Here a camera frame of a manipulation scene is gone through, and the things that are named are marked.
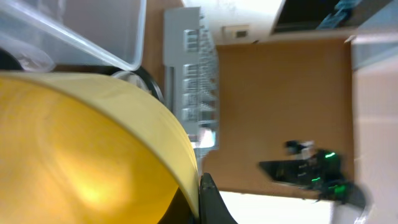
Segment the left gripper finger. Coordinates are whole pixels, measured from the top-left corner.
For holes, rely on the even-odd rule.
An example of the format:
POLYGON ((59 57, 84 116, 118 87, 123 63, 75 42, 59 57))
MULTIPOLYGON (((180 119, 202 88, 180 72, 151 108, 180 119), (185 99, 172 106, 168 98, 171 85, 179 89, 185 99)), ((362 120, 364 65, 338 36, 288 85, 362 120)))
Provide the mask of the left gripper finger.
POLYGON ((199 217, 195 218, 180 189, 177 189, 161 224, 237 224, 227 209, 212 176, 204 173, 198 189, 199 217))

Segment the yellow bowl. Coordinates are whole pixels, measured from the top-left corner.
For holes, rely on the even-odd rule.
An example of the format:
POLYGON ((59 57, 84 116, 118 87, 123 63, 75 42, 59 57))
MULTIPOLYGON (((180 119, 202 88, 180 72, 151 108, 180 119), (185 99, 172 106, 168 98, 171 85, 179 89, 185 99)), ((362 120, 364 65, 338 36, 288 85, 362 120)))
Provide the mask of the yellow bowl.
POLYGON ((90 73, 1 74, 2 223, 198 218, 190 140, 148 92, 90 73))

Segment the grey round plate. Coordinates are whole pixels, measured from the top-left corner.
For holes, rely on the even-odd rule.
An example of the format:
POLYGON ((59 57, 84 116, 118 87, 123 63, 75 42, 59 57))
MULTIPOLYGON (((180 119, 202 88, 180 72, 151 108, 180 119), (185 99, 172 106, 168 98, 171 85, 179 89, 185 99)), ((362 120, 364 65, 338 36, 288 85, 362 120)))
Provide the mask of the grey round plate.
POLYGON ((133 72, 127 72, 127 71, 118 71, 114 74, 111 75, 113 78, 117 78, 120 80, 124 80, 130 84, 133 84, 137 86, 138 88, 148 92, 149 94, 152 94, 152 91, 149 89, 145 81, 137 74, 133 72))

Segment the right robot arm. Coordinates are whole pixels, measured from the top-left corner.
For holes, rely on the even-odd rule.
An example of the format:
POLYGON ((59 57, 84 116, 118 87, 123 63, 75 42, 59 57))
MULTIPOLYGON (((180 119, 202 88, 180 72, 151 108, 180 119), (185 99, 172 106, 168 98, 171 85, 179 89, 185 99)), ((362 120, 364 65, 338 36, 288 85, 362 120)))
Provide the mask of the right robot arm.
POLYGON ((318 200, 366 208, 364 192, 344 176, 342 156, 337 152, 315 147, 313 141, 290 140, 284 147, 294 160, 259 162, 272 181, 318 191, 318 200))

